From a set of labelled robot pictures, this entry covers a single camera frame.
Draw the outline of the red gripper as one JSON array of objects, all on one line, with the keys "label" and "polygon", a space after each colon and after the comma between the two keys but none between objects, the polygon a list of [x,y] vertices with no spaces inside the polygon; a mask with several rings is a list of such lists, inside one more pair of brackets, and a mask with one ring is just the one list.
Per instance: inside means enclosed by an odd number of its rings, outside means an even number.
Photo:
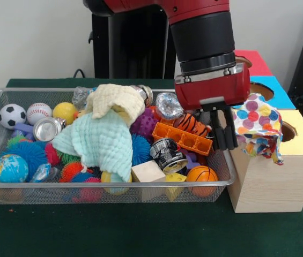
[{"label": "red gripper", "polygon": [[[223,70],[175,78],[175,92],[184,110],[201,109],[207,104],[224,102],[234,106],[242,104],[250,93],[250,76],[246,64],[236,64]],[[211,134],[214,150],[235,149],[237,136],[231,107],[226,107],[226,127],[220,124],[218,110],[212,110]]]}]

